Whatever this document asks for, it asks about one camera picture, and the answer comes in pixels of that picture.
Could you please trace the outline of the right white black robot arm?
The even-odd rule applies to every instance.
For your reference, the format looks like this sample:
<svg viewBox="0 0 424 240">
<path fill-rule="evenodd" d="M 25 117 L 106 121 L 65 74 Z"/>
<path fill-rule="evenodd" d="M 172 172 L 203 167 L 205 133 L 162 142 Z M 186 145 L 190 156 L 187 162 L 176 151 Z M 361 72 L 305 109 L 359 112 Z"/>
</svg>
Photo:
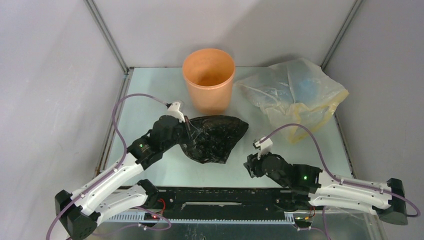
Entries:
<svg viewBox="0 0 424 240">
<path fill-rule="evenodd" d="M 362 211 L 393 225 L 408 224 L 404 188 L 397 178 L 383 183 L 337 182 L 319 167 L 291 164 L 273 153 L 250 154 L 243 165 L 251 178 L 268 177 L 289 191 L 276 198 L 276 205 L 286 212 L 328 206 Z"/>
</svg>

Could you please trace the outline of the translucent yellowish plastic bag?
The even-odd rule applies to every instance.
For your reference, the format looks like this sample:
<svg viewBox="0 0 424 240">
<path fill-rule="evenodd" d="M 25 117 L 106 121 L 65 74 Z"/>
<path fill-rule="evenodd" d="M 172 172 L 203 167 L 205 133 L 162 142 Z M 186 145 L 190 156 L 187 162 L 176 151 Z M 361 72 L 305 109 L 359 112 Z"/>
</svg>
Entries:
<svg viewBox="0 0 424 240">
<path fill-rule="evenodd" d="M 305 58 L 260 67 L 235 85 L 267 116 L 274 129 L 294 124 L 279 131 L 292 144 L 308 136 L 300 125 L 317 131 L 349 95 L 342 84 Z"/>
</svg>

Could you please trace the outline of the black trash bag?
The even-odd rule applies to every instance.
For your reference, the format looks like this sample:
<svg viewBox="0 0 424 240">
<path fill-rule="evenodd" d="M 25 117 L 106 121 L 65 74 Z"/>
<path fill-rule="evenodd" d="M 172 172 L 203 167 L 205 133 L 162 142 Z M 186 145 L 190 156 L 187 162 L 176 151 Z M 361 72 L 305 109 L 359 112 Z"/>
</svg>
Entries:
<svg viewBox="0 0 424 240">
<path fill-rule="evenodd" d="M 202 130 L 197 138 L 200 149 L 184 145 L 187 133 L 179 144 L 182 152 L 200 164 L 225 164 L 231 151 L 249 129 L 249 124 L 238 117 L 229 115 L 208 115 L 190 119 L 191 123 Z"/>
</svg>

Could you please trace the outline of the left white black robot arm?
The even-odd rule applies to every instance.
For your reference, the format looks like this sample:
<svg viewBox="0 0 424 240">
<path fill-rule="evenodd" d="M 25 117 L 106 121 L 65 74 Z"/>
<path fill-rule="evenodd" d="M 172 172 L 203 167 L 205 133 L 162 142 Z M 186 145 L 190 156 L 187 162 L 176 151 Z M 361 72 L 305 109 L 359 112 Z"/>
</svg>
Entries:
<svg viewBox="0 0 424 240">
<path fill-rule="evenodd" d="M 125 147 L 123 158 L 82 188 L 55 196 L 56 218 L 72 240 L 84 240 L 103 221 L 135 207 L 153 208 L 158 189 L 147 179 L 140 180 L 124 193 L 112 196 L 127 180 L 142 173 L 175 145 L 192 142 L 201 130 L 188 119 L 180 121 L 163 115 L 145 135 Z"/>
</svg>

